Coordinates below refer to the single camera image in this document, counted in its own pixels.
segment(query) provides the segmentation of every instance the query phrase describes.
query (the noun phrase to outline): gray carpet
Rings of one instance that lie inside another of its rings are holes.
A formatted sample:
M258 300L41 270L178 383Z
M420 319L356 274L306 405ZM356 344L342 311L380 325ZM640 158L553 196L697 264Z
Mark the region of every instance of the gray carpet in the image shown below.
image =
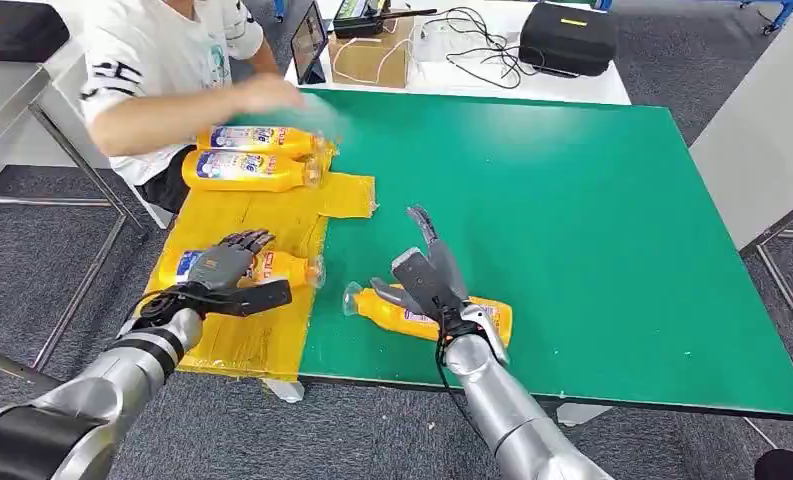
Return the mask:
M768 45L764 24L735 3L640 5L617 0L618 67L634 103L668 106L690 144ZM284 24L272 5L247 1L265 27L282 68L289 35L307 7L290 1ZM235 65L235 75L247 72ZM130 194L104 172L135 211ZM0 193L95 196L74 169L9 167ZM0 350L30 362L107 234L106 209L0 206ZM149 219L143 216L148 225ZM78 312L47 371L80 371L118 330L145 285L165 233L140 238L130 228ZM772 244L793 282L793 240ZM746 258L759 292L793 357L793 316L754 256ZM33 390L0 374L0 406ZM758 421L793 449L793 422ZM749 479L769 446L742 419L617 408L565 429L618 480ZM254 380L176 374L135 424L111 478L480 479L498 476L493 459L448 397L345 385L308 386L288 405Z

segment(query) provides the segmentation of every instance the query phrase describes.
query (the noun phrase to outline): robotic arm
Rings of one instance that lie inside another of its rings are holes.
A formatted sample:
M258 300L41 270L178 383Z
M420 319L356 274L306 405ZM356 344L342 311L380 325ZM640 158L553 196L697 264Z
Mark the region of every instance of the robotic arm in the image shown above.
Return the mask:
M457 378L467 396L475 427L509 479L610 480L564 436L537 401L506 369L508 354L490 318L470 303L449 247L428 214L411 207L428 246L426 258L412 248L393 261L404 290L380 279L378 295L440 325L438 365Z
M236 288L272 238L265 230L226 237L199 257L188 282L153 292L157 296L77 377L27 404L0 409L0 479L106 478L117 444L199 343L208 313L247 316L290 303L286 280Z
M476 430L505 477L610 480L508 372L505 347L484 310L470 303L448 246L424 210L408 211L423 231L429 256L412 248L394 260L392 272L404 290L379 279L373 288L439 323L441 376L445 364L458 378ZM105 478L128 428L199 343L208 313L247 316L290 303L286 280L236 288L270 240L264 230L226 237L199 256L186 283L147 294L157 296L77 377L26 404L0 409L0 479Z

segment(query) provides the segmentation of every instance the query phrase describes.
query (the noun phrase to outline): yellow plastic sheet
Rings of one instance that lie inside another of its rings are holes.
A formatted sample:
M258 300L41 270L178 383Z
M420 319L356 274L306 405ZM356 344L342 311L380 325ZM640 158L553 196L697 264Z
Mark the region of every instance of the yellow plastic sheet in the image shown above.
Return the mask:
M369 218L375 207L373 177L331 172L316 189L283 193L194 190L161 255L177 259L185 250L205 249L229 233L266 228L276 236L276 250L311 258L322 252L327 217ZM147 291L169 286L159 280L159 264ZM296 288L290 305L247 318L208 315L201 342L184 357L179 369L295 380L314 294L311 287Z

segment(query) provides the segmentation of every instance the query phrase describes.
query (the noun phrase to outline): plastic bottle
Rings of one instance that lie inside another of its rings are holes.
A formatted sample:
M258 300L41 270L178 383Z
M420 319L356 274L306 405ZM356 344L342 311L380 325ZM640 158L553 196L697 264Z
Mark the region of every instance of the plastic bottle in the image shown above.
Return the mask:
M511 341L511 328L514 321L514 313L511 307L502 302L486 298L470 297L470 301L484 307L493 320L502 343L507 347ZM438 337L439 328L437 322L425 315L409 312L398 305L394 305L379 297L375 290L362 288L356 282L350 282L343 292L343 313L347 316L361 315L367 317L385 330L427 340L437 340Z
M277 155L195 150L184 159L181 175L195 190L284 192L319 186L322 165L314 156L297 162Z
M212 127L199 135L201 150L236 150L239 152L283 155L296 158L324 151L324 138L289 127Z
M164 255L160 265L161 281L168 285L187 281L187 274L201 253L201 250L187 250L181 255ZM308 260L285 252L263 250L252 259L252 266L238 286L260 285L277 279L287 279L291 288L304 285L320 288L325 283L322 256Z

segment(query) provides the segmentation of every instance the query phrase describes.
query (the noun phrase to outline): green tabletop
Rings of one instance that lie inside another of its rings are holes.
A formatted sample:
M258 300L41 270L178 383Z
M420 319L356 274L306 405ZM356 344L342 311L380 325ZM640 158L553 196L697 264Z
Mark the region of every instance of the green tabletop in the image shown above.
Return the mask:
M380 207L329 223L300 375L439 385L433 342L341 311L422 246L419 203L470 294L513 307L533 394L793 416L793 364L666 109L316 94L346 120L332 170L375 176Z

